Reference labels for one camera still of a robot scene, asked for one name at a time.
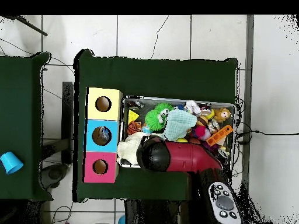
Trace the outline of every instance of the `toy box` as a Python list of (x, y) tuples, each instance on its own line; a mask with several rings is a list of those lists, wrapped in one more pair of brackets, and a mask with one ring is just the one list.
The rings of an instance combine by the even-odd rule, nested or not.
[(86, 89), (82, 166), (84, 183), (115, 182), (119, 171), (116, 150), (122, 97), (122, 93), (116, 89)]

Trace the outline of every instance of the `dark green table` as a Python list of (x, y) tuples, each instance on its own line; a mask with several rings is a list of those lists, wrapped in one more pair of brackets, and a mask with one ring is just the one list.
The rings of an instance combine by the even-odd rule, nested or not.
[(121, 167), (114, 184), (82, 182), (87, 87), (119, 89), (124, 95), (234, 103), (237, 64), (235, 58), (225, 61), (97, 58), (90, 50), (81, 50), (74, 60), (74, 200), (186, 199), (186, 173), (150, 173)]
[(0, 155), (12, 151), (24, 166), (6, 175), (0, 167), (0, 199), (51, 200), (39, 183), (41, 164), (41, 68), (49, 53), (0, 57)]

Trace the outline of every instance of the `white toy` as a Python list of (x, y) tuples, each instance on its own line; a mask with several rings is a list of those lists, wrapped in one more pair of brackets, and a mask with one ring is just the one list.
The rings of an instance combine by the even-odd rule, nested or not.
[(136, 157), (136, 151), (139, 147), (139, 144), (141, 142), (141, 139), (143, 136), (149, 136), (149, 135), (157, 135), (159, 137), (162, 137), (162, 134), (146, 134), (144, 132), (138, 131), (126, 138), (125, 141), (119, 142), (117, 146), (117, 162), (120, 163), (121, 159), (125, 159), (128, 162), (130, 162), (132, 165), (137, 165), (137, 157)]

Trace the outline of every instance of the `fuzzy green toy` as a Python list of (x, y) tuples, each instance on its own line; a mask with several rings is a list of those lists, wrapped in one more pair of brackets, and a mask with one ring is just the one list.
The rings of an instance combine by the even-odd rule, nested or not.
[(160, 103), (155, 107), (155, 109), (158, 110), (161, 117), (165, 119), (168, 113), (173, 110), (173, 107), (168, 103)]
[(149, 111), (145, 116), (145, 122), (149, 126), (151, 131), (159, 131), (163, 129), (166, 116), (173, 110), (173, 107), (168, 103), (160, 103), (155, 109)]

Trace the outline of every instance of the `orange toy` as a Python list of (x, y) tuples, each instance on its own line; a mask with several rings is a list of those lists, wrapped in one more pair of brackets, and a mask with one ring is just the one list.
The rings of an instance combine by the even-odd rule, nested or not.
[(232, 132), (232, 128), (230, 125), (226, 125), (219, 131), (217, 131), (215, 134), (213, 134), (210, 138), (207, 139), (207, 143), (210, 146), (213, 146), (216, 144), (219, 140), (223, 139), (223, 137), (226, 137), (229, 133)]

